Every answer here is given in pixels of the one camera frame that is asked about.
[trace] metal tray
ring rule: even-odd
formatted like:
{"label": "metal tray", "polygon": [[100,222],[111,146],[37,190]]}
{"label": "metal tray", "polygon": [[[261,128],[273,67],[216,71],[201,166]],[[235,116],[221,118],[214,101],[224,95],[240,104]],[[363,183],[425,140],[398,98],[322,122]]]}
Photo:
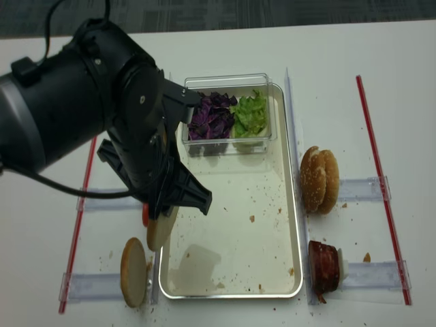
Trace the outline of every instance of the metal tray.
{"label": "metal tray", "polygon": [[190,158],[179,131],[181,159],[213,203],[207,216],[179,209],[161,250],[159,284],[168,298],[290,298],[302,287],[291,131],[283,91],[271,89],[277,139],[266,153]]}

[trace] red tape line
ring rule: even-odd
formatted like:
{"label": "red tape line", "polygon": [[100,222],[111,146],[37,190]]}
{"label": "red tape line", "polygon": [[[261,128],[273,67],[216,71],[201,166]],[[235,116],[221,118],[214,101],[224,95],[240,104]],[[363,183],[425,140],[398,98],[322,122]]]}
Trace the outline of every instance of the red tape line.
{"label": "red tape line", "polygon": [[[367,129],[368,129],[369,140],[371,142],[371,148],[373,149],[375,168],[377,169],[378,177],[383,177],[384,174],[383,174],[382,165],[381,165],[382,162],[380,161],[379,151],[377,149],[377,143],[375,142],[375,134],[374,134],[373,124],[371,122],[371,117],[369,116],[367,97],[365,96],[365,90],[363,88],[362,77],[360,75],[356,76],[356,82],[357,82],[357,87],[359,90],[360,101],[362,102],[363,115],[365,116],[365,121],[367,122]],[[382,183],[381,184],[381,188],[382,188],[381,191],[383,193],[385,192],[384,187],[385,187],[385,185]],[[403,258],[401,257],[400,244],[398,242],[398,237],[396,235],[396,230],[395,230],[395,225],[394,225],[394,217],[392,215],[392,209],[390,208],[390,201],[389,200],[384,200],[384,208],[386,211],[386,216],[388,218],[390,237],[392,239],[392,245],[394,247],[394,252],[395,252],[395,260],[398,262],[398,265],[399,265],[401,283],[403,284],[404,302],[406,305],[411,305],[410,290],[405,289],[407,287],[407,283],[406,283],[406,278],[405,278],[404,269],[403,269]]]}
{"label": "red tape line", "polygon": [[[91,177],[91,167],[93,165],[94,153],[95,153],[95,145],[97,144],[97,137],[93,138],[91,141],[91,147],[89,149],[87,168],[84,173],[83,180],[83,189],[88,188],[89,178]],[[77,249],[77,241],[80,232],[80,225],[82,224],[83,217],[83,205],[84,198],[79,199],[78,211],[76,216],[76,225],[74,226],[73,240],[71,242],[71,248],[69,249],[69,258],[67,265],[67,277],[65,278],[65,291],[63,293],[63,298],[65,301],[61,302],[59,305],[59,314],[62,315],[65,313],[65,308],[67,306],[67,295],[68,295],[68,285],[69,285],[69,276],[73,272],[74,258],[76,257],[76,249]]]}

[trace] green lettuce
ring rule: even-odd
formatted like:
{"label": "green lettuce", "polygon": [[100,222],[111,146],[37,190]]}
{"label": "green lettuce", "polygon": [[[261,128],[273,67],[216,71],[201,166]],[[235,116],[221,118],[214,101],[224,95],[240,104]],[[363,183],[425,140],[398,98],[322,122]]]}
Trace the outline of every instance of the green lettuce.
{"label": "green lettuce", "polygon": [[255,97],[241,97],[236,106],[231,106],[234,113],[233,132],[235,138],[252,138],[266,128],[266,98],[262,92],[253,90]]}

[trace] black cable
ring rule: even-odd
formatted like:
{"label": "black cable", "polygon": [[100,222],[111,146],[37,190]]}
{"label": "black cable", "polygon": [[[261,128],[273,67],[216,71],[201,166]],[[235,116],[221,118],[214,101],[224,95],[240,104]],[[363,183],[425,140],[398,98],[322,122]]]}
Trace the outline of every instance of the black cable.
{"label": "black cable", "polygon": [[168,164],[168,158],[169,158],[169,153],[170,153],[170,137],[168,135],[168,124],[166,121],[166,108],[165,108],[165,104],[164,102],[162,102],[162,108],[163,108],[163,119],[164,119],[164,125],[165,125],[165,130],[166,130],[166,150],[165,150],[165,155],[163,157],[163,162],[161,163],[159,160],[160,157],[160,152],[161,152],[161,143],[160,142],[156,142],[155,144],[157,146],[155,146],[156,149],[156,165],[153,168],[153,172],[152,172],[152,179],[144,186],[142,186],[139,189],[131,189],[129,191],[122,191],[122,192],[115,192],[115,193],[97,193],[97,192],[87,192],[87,191],[81,191],[79,189],[73,189],[71,187],[68,187],[66,185],[62,185],[58,182],[55,182],[49,178],[46,178],[44,176],[41,176],[35,172],[32,172],[30,170],[27,170],[25,168],[22,168],[12,162],[9,162],[6,159],[2,159],[3,161],[3,165],[5,168],[8,168],[10,170],[12,170],[13,172],[16,172],[18,174],[21,174],[23,176],[29,177],[37,182],[40,182],[46,186],[52,187],[53,189],[56,189],[58,191],[61,191],[63,193],[67,193],[70,194],[72,196],[80,196],[82,198],[93,198],[93,199],[118,199],[118,198],[127,198],[129,196],[134,196],[142,191],[144,191],[145,189],[148,189],[150,186],[153,185],[153,183],[155,183],[161,176],[162,172],[164,172],[164,170],[167,168],[167,164]]}
{"label": "black cable", "polygon": [[[44,53],[44,57],[38,62],[38,66],[42,65],[48,57],[48,51],[50,50],[50,23],[52,20],[52,16],[56,9],[59,7],[61,3],[65,0],[58,0],[52,4],[50,9],[48,10],[46,21],[44,22],[44,39],[46,40],[46,53]],[[103,22],[106,24],[109,21],[110,16],[110,0],[105,0],[105,8],[104,8],[104,18]]]}

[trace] clear plastic container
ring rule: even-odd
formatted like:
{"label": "clear plastic container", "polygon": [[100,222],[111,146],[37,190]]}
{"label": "clear plastic container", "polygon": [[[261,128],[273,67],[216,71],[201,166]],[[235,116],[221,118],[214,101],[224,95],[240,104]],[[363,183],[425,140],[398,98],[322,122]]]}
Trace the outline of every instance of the clear plastic container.
{"label": "clear plastic container", "polygon": [[242,96],[254,97],[253,90],[261,91],[266,97],[267,124],[264,131],[254,138],[230,138],[215,140],[190,140],[189,128],[182,127],[182,143],[192,157],[206,155],[266,153],[272,140],[277,138],[275,125],[275,102],[270,91],[271,83],[266,74],[249,74],[234,76],[217,76],[187,78],[185,87],[210,95],[212,92],[227,93],[238,101]]}

